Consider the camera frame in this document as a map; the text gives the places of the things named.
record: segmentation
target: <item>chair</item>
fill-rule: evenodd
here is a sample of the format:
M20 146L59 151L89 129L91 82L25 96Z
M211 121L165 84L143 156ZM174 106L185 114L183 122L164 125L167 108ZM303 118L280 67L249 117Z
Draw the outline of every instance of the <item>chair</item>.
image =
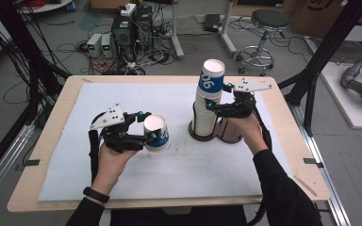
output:
M246 63L256 67L262 67L260 76L266 75L266 68L274 67L274 56L264 48L267 36L270 32L282 32L289 26L287 14L272 9L258 9L252 13L252 23L264 30L260 43L257 46L247 46L237 54L237 61L240 61L239 73L245 73L243 67Z

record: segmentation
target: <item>gray floor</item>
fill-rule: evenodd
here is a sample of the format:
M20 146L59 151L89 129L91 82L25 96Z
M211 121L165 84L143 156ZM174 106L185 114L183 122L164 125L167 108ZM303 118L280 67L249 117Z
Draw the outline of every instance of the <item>gray floor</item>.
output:
M48 25L41 24L41 29L45 35L50 47L53 50L71 49L71 45L61 45L63 43L76 44L81 40L87 40L88 35L94 32L108 32L111 24L111 15L104 13L92 12L88 4L75 13L69 13L65 10L55 10L47 13L41 13L38 18L49 23L66 23L74 21L73 24L66 25ZM197 16L199 21L203 20L202 16ZM192 18L180 18L180 27L184 24L187 26L179 34L203 33L197 23ZM230 27L229 36L237 49L246 45L256 45L259 37L248 31L237 31ZM289 37L296 36L285 33L288 41ZM198 75L202 68L203 62L208 58L217 58L226 65L226 75L239 75L239 64L235 59L230 58L230 54L224 48L218 35L186 37L180 36L181 45L183 46L185 57L180 61L175 61L171 65L155 65L146 69L147 74L151 75ZM286 45L287 42L276 42L278 45ZM358 43L344 43L336 53L333 60L339 62L340 59L358 58L362 56L362 48L357 47ZM302 40L291 39L290 46L277 47L269 41L266 43L276 58L275 66L268 71L267 75L273 77L277 82L300 72L306 65L306 60L310 59L307 46ZM61 53L56 51L63 65L72 74L86 74L85 69L88 67L87 60L78 53ZM259 75L260 70L247 68L245 75ZM3 96L10 87L21 82L16 76L10 60L4 53L0 54L0 141L20 116L25 104L11 105L3 101ZM25 100L25 86L19 85L11 89L6 97L8 102L23 102ZM321 79L318 82L316 93L315 109L313 114L313 133L314 138L321 150L322 157L328 168L332 180L335 184L339 197L346 209L349 220L352 225L362 225L362 130L351 129L338 109L336 102L332 98L327 87ZM11 193L21 176L21 171L16 170L17 165L21 165L25 151L28 150L34 140L37 139L40 130L34 133L33 138L16 160L12 170L8 173L5 180L0 185L0 225L63 225L72 213L71 211L53 211L41 213L10 213L6 206ZM319 203L321 208L326 208L324 203ZM247 210L247 217L255 214L256 205L252 205ZM333 225L331 216L328 213L321 213L324 225ZM259 225L268 225L263 220Z

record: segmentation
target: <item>black sleeve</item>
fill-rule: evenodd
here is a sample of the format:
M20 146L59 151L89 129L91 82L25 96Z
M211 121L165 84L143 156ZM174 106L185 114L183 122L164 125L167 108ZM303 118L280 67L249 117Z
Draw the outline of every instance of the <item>black sleeve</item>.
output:
M99 226L105 207L84 198L67 221L67 226Z
M313 202L287 176L270 150L257 153L254 162L270 225L322 225Z

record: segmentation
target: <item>white paper sheet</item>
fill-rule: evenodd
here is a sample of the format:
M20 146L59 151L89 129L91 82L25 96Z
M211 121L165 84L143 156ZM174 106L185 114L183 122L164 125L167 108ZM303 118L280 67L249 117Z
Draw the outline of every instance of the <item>white paper sheet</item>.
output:
M246 144L226 144L217 138L199 142L188 132L196 85L96 84L83 86L53 153L39 201L77 201L91 184L88 132L93 118L119 103L124 112L152 112L165 118L171 145L162 153L138 152L127 163L113 200L261 195L253 156ZM273 152L290 176L259 92L255 94L263 121L271 131ZM222 103L232 103L224 93ZM134 122L129 134L142 134Z

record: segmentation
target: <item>human hand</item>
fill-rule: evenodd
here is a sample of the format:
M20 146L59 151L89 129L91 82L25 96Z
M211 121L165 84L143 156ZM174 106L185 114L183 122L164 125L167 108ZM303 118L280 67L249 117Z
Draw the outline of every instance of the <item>human hand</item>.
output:
M104 195L108 195L119 180L127 161L137 152L124 151L123 153L118 153L104 143L99 152L98 173L91 188Z
M249 146L253 155L268 149L261 135L260 123L255 114L251 114L247 118L227 118L227 120L239 129L240 134L243 136L245 143Z

